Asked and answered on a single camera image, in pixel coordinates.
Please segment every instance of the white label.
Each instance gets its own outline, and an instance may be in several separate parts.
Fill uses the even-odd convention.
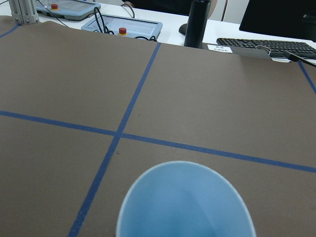
[[[213,50],[217,52],[233,53],[231,48],[226,47],[226,46],[208,44],[207,47],[209,50]]]

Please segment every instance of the white desk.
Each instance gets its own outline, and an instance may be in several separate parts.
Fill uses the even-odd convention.
[[[101,3],[101,13],[108,15],[117,15],[123,17],[131,17],[132,13],[128,7],[121,7],[117,5],[103,4]],[[148,11],[134,8],[135,18],[152,20],[163,23],[161,33],[158,41],[162,43],[183,45],[185,37],[181,35],[178,30],[179,27],[188,21],[188,16],[181,16],[175,14],[168,14],[163,12]],[[6,2],[0,5],[0,15],[11,15],[9,3]],[[81,27],[90,21],[91,18],[84,19],[82,21],[67,21],[60,19],[64,24],[71,28],[81,29]],[[60,24],[55,18],[47,17],[39,14],[39,21],[54,21]],[[218,38],[236,38],[236,39],[254,39],[254,40],[286,40],[286,41],[299,41],[305,42],[308,45],[316,48],[316,43],[311,40],[292,39],[284,37],[274,37],[268,35],[261,35],[249,32],[243,32],[239,30],[239,24],[208,20],[206,24],[205,34],[203,42],[216,44]],[[287,59],[276,59],[275,61],[289,62]]]

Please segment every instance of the red emergency stop button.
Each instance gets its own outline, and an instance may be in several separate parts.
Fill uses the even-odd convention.
[[[119,30],[118,30],[118,34],[120,35],[120,36],[126,36],[126,28],[124,28],[124,27],[121,27],[121,28],[119,28]]]
[[[50,8],[52,9],[52,10],[59,10],[59,8],[58,8],[58,4],[51,4],[50,5]]]

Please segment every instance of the table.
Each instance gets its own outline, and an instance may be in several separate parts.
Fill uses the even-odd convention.
[[[258,236],[316,235],[315,68],[53,22],[0,42],[0,236],[112,237],[170,160],[223,175]]]
[[[108,15],[117,15],[117,16],[124,16],[124,17],[131,16],[131,11],[129,10],[128,7],[123,8],[121,6],[104,4],[104,3],[101,3],[100,11],[101,13],[108,14]],[[174,45],[184,44],[185,37],[181,35],[178,32],[178,30],[181,25],[187,23],[188,16],[148,11],[148,10],[142,10],[142,9],[136,9],[136,8],[134,8],[134,11],[135,11],[135,18],[158,21],[158,22],[163,23],[163,28],[158,38],[159,42],[174,44]],[[8,3],[5,3],[0,6],[0,15],[10,15],[10,7]],[[71,28],[80,29],[81,26],[83,26],[89,20],[90,18],[84,19],[80,22],[66,21],[66,20],[62,20],[62,21]],[[58,23],[56,19],[43,16],[43,15],[39,15],[39,21],[41,22],[54,21]],[[203,42],[216,44],[217,38],[299,41],[299,42],[306,42],[310,46],[316,48],[316,43],[310,40],[273,37],[273,36],[243,32],[239,30],[239,24],[207,20]]]

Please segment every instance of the metal bracket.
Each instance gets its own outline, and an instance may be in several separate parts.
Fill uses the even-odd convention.
[[[11,15],[19,24],[35,24],[39,21],[34,0],[9,0]]]

